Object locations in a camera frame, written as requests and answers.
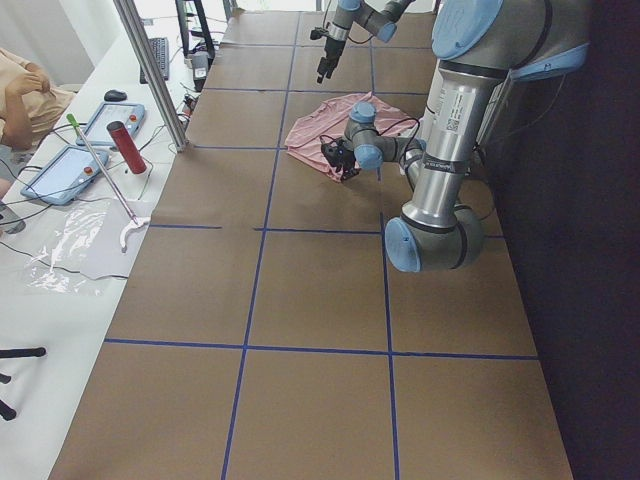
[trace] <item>pink cloth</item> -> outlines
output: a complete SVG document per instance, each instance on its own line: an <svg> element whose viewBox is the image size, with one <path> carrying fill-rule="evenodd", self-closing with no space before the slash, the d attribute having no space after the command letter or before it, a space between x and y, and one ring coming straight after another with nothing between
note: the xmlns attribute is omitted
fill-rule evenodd
<svg viewBox="0 0 640 480"><path fill-rule="evenodd" d="M332 180L340 182L341 173L336 173L335 168L329 165L320 151L322 143L320 136L327 135L336 139L341 137L349 121L351 107L363 101L371 102L376 107L375 126L379 132L389 128L398 120L409 118L402 110L386 104L371 92L366 94L352 93L325 100L311 115L296 120L284 142L289 155L324 173ZM385 136L398 134L406 130L407 127L408 124L402 122L391 127Z"/></svg>

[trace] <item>keyboard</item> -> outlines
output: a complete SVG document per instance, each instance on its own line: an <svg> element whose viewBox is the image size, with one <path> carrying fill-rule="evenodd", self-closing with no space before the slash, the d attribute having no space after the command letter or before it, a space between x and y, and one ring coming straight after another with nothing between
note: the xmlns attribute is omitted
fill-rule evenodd
<svg viewBox="0 0 640 480"><path fill-rule="evenodd" d="M149 39L151 51L162 72L162 78L169 80L169 39L167 37L154 37ZM140 83L148 83L142 67L140 67Z"/></svg>

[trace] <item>person's arm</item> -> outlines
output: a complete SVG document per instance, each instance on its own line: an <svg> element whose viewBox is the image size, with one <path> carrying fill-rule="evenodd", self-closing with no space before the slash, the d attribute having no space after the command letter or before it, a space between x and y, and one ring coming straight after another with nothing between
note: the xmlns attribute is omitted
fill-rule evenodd
<svg viewBox="0 0 640 480"><path fill-rule="evenodd" d="M40 82L42 83L42 88L40 89L40 91L42 93L47 93L51 88L51 82L49 80L49 75L47 75L47 72L45 72L40 65L33 62L29 62L27 66L24 68L27 71L31 73L35 73L38 76L38 78L40 79Z"/></svg>
<svg viewBox="0 0 640 480"><path fill-rule="evenodd" d="M11 182L9 180L5 180L4 178L0 178L0 200L4 197L9 189L11 188Z"/></svg>
<svg viewBox="0 0 640 480"><path fill-rule="evenodd" d="M7 116L0 143L20 150L31 148L33 129L22 96L41 88L40 77L32 72L18 76L6 86L4 96Z"/></svg>

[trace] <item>tablet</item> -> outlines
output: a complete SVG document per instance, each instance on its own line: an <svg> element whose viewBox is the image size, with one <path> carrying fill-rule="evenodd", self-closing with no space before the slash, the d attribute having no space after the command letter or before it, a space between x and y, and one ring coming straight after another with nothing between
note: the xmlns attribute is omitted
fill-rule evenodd
<svg viewBox="0 0 640 480"><path fill-rule="evenodd" d="M109 154L96 153L104 165ZM82 147L67 145L28 182L20 193L52 205L66 205L84 190L98 173L100 165L91 153Z"/></svg>
<svg viewBox="0 0 640 480"><path fill-rule="evenodd" d="M133 138L142 124L144 114L144 105L140 103L102 102L82 131L91 145L113 147L115 142L107 131L107 125L119 120ZM82 146L84 142L78 137L76 144Z"/></svg>

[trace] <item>grid of blue tape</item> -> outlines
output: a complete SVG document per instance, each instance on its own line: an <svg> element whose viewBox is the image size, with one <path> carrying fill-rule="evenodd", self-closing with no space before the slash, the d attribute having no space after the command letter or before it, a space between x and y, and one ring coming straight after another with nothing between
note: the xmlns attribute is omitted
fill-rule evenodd
<svg viewBox="0 0 640 480"><path fill-rule="evenodd" d="M298 14L298 22L296 25L296 36L298 38L298 30L300 28L300 18L301 14ZM368 46L358 46L358 47L349 47L349 48L368 48L371 52L371 82L373 85L372 92L374 94L393 94L393 93L401 93L403 95L424 95L423 93L407 93L407 92L377 92L375 89L375 62L373 56L373 50L375 47L372 42L368 42ZM270 44L245 44L245 46L273 46ZM269 90L269 91L281 91L285 92L285 103L283 108L282 118L280 120L280 128L278 133L278 143L282 140L283 129L284 129L284 121L285 114L287 111L287 104L289 100L290 92L314 92L318 93L317 90L291 90L291 77L293 73L293 65L296 58L296 49L299 45L290 45L293 47L293 55L291 58L291 65L289 67L289 77L287 81L286 90ZM417 47L385 47L385 48L417 48ZM231 91L265 91L264 89L234 89L234 88L215 88L214 90L231 90ZM336 94L344 94L343 91L327 91L323 90L322 93L336 93ZM399 460L399 452L398 452L398 430L397 430L397 415L396 415L396 394L395 394L395 380L394 380L394 358L395 357L431 357L431 358L460 358L460 359L482 359L482 360L511 360L511 361L530 361L537 360L536 356L530 355L491 355L491 354L466 354L466 353L447 353L447 352L400 352L393 350L393 335L391 328L391 310L389 303L389 283L388 283L388 270L387 270L387 261L385 254L385 240L384 240L384 218L382 213L380 213L380 229L377 231L353 231L353 230L301 230L301 229L272 229L269 228L269 214L271 209L271 199L273 197L273 190L276 178L276 172L278 168L278 156L280 151L285 150L282 147L216 147L216 146L200 146L198 148L207 148L207 149L226 149L226 150L273 150L275 152L275 161L273 166L273 171L271 173L271 184L269 187L269 195L267 200L267 209L264 218L264 225L262 228L256 229L262 232L262 238L260 240L260 249L258 254L258 262L256 264L256 271L254 275L253 281L253 291L251 294L251 303L249 307L249 314L247 319L247 327L245 330L244 341L242 345L239 344L224 344L224 343L198 343L198 342L168 342L168 341L153 341L153 340L133 340L133 339L121 339L121 338L106 338L105 343L113 343L113 344L129 344L129 345L149 345L149 346L163 346L163 347L189 347L189 348L212 348L212 349L231 349L238 350L242 352L240 359L240 368L238 371L238 378L236 382L236 391L233 400L233 408L231 413L231 421L229 425L229 432L227 435L227 445L225 449L224 455L224 463L222 467L221 480L226 480L227 470L229 467L229 460L231 454L231 446L233 443L233 434L235 429L236 416L238 412L238 405L240 402L240 391L242 386L242 380L244 375L244 367L246 362L246 356L249 351L275 351L275 352L296 352L296 353L322 353L322 354L338 354L338 355L372 355L372 356L386 356L389 362L389 389L390 389L390 398L391 398L391 424L392 424L392 434L393 434L393 457L394 457L394 471L395 471L395 480L400 480L400 460ZM220 229L223 227L220 226L194 226L194 225L161 225L161 224L153 224L151 225L153 228L202 228L202 229ZM378 351L378 350L358 350L358 349L333 349L333 348L305 348L305 347L283 347L283 346L267 346L267 345L250 345L249 337L251 333L251 325L253 320L253 308L255 305L257 286L260 279L260 269L262 265L262 256L264 252L265 239L269 232L313 232L313 233L339 233L346 235L379 235L382 238L382 251L381 255L383 257L383 279L384 279L384 295L385 295L385 313L386 313L386 324L387 324L387 350L386 351ZM488 236L487 238L501 239L501 236Z"/></svg>

